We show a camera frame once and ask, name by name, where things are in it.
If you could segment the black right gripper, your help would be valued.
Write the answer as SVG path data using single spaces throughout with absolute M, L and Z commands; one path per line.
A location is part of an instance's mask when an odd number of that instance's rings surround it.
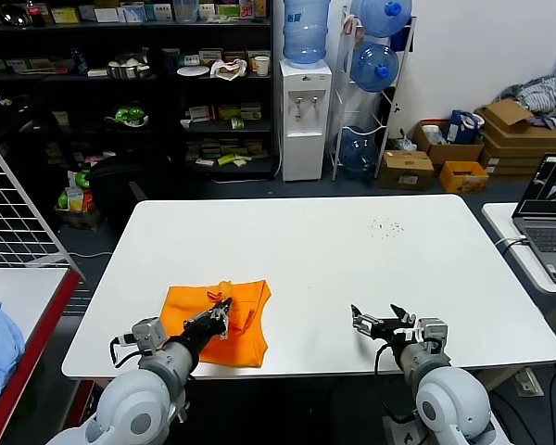
M 382 339 L 387 344 L 415 343 L 416 315 L 395 304 L 391 304 L 390 308 L 397 318 L 377 319 L 351 304 L 353 328 L 363 335 L 373 335 L 373 340 Z

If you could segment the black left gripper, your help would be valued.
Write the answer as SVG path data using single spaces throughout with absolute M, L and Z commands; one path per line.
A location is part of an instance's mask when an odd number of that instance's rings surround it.
M 215 336 L 227 339 L 229 336 L 232 299 L 216 302 L 209 310 L 185 320 L 186 326 L 180 335 L 187 346 L 207 346 Z

